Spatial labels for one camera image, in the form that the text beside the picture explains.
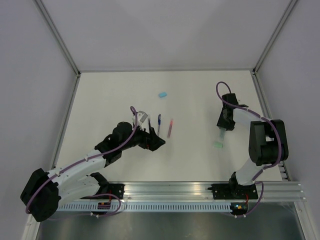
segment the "green eraser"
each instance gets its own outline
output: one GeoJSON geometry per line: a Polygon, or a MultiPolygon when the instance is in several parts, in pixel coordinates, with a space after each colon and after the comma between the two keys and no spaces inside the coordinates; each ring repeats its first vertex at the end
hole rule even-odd
{"type": "Polygon", "coordinates": [[[223,143],[219,142],[219,141],[215,141],[213,143],[213,146],[218,148],[218,149],[222,149],[222,147],[224,146],[223,143]]]}

